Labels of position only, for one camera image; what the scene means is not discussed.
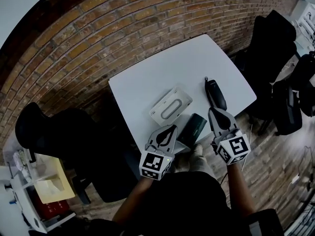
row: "office chair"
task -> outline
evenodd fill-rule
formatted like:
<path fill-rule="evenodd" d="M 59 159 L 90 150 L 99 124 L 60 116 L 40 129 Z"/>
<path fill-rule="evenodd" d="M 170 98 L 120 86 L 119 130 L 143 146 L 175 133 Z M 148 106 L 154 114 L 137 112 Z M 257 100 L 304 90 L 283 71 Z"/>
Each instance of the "office chair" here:
<path fill-rule="evenodd" d="M 288 81 L 278 81 L 273 86 L 274 123 L 276 135 L 288 135 L 302 127 L 299 100 Z"/>
<path fill-rule="evenodd" d="M 258 134 L 267 129 L 273 119 L 272 86 L 288 60 L 296 53 L 296 31 L 283 16 L 272 11 L 266 18 L 255 19 L 252 40 L 246 52 L 239 51 L 235 65 L 257 96 L 246 112 L 264 120 Z"/>
<path fill-rule="evenodd" d="M 299 59 L 288 79 L 288 82 L 293 90 L 299 91 L 306 86 L 314 74 L 315 59 L 313 55 L 305 54 Z"/>
<path fill-rule="evenodd" d="M 72 165 L 77 173 L 73 185 L 85 204 L 90 203 L 85 193 L 90 183 L 105 202 L 126 198 L 137 183 L 113 140 L 101 137 L 96 123 L 82 110 L 66 109 L 50 118 L 30 103 L 19 115 L 15 133 L 21 146 L 30 150 L 32 161 L 39 153 Z"/>

